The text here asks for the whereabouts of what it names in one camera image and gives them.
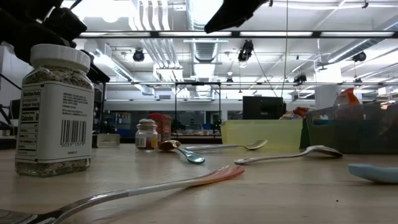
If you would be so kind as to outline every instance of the yellow plastic container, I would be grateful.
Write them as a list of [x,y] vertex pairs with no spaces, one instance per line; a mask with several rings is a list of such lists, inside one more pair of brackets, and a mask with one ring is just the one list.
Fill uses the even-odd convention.
[[301,120],[230,120],[221,124],[223,144],[247,145],[268,140],[260,150],[299,152]]

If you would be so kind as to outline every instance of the seasoning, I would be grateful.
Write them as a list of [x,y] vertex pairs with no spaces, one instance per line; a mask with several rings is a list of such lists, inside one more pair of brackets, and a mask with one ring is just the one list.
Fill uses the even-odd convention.
[[148,115],[148,119],[152,119],[157,125],[156,131],[158,145],[162,142],[171,140],[172,117],[160,113],[154,113]]
[[16,172],[50,177],[90,166],[94,86],[90,58],[59,45],[32,47],[22,81]]
[[151,119],[141,119],[137,125],[136,149],[138,151],[153,151],[157,149],[157,125]]

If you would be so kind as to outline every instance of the silver spoon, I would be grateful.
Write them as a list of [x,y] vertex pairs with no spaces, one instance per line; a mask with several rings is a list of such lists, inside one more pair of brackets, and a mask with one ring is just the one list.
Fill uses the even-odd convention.
[[334,156],[337,158],[343,157],[342,153],[337,151],[336,149],[332,149],[330,147],[326,146],[310,146],[307,147],[305,151],[303,151],[300,154],[296,155],[291,155],[291,156],[264,156],[264,157],[258,157],[258,158],[249,158],[249,159],[237,159],[235,160],[235,164],[237,165],[248,165],[253,162],[259,162],[259,161],[267,161],[271,159],[287,159],[287,158],[296,158],[296,157],[301,157],[305,156],[310,152],[320,152],[323,154],[327,154],[329,156]]
[[185,156],[185,158],[187,158],[188,162],[192,164],[202,164],[205,162],[205,158],[203,158],[201,155],[185,149],[181,149],[179,148],[179,146],[181,146],[181,143],[179,141],[169,140],[166,142],[162,142],[159,146],[159,149],[163,151],[176,149],[180,151]]
[[135,195],[171,190],[182,187],[193,187],[198,185],[212,184],[215,182],[232,179],[244,172],[241,166],[222,167],[207,175],[193,179],[178,180],[174,182],[157,184],[137,189],[118,190],[114,192],[99,194],[72,202],[62,208],[45,214],[31,214],[0,209],[0,224],[59,224],[66,218],[92,206],[109,202],[112,200],[131,197]]
[[268,140],[258,140],[255,143],[248,144],[246,146],[242,145],[219,145],[219,146],[190,146],[186,147],[185,149],[192,151],[192,152],[199,152],[199,151],[207,151],[210,149],[226,149],[226,148],[234,148],[234,147],[243,147],[247,150],[257,150],[262,148],[268,143]]

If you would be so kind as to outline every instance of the white jar lid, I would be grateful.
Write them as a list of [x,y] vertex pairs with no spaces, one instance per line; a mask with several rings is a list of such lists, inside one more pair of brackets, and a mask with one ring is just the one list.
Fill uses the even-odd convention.
[[78,63],[90,70],[90,57],[84,52],[55,44],[37,44],[30,50],[30,62],[34,66],[39,60],[61,60],[64,62]]

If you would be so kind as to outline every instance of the wooden table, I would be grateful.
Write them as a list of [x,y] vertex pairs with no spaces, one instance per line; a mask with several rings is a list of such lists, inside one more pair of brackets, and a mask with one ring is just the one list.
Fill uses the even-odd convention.
[[[86,172],[42,179],[17,176],[14,151],[0,151],[0,208],[44,213],[89,195],[196,177],[234,159],[271,154],[228,149],[203,155],[206,162],[198,166],[177,153],[135,153],[124,144],[94,149]],[[398,157],[267,161],[246,166],[233,180],[104,203],[63,223],[398,223],[398,186],[354,177],[349,163],[398,166]]]

